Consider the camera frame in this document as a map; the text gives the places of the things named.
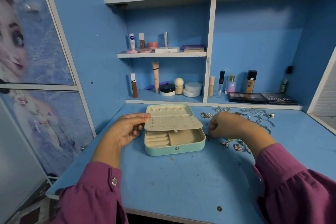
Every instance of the jewelry box compartment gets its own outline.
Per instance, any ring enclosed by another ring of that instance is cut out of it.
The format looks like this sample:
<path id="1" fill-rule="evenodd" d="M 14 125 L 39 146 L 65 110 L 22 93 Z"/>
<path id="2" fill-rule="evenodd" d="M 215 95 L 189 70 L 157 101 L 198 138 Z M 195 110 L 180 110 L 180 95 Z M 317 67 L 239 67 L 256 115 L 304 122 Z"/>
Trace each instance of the jewelry box compartment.
<path id="1" fill-rule="evenodd" d="M 188 105 L 150 105 L 145 123 L 145 150 L 150 156 L 199 151 L 204 148 L 202 123 Z"/>

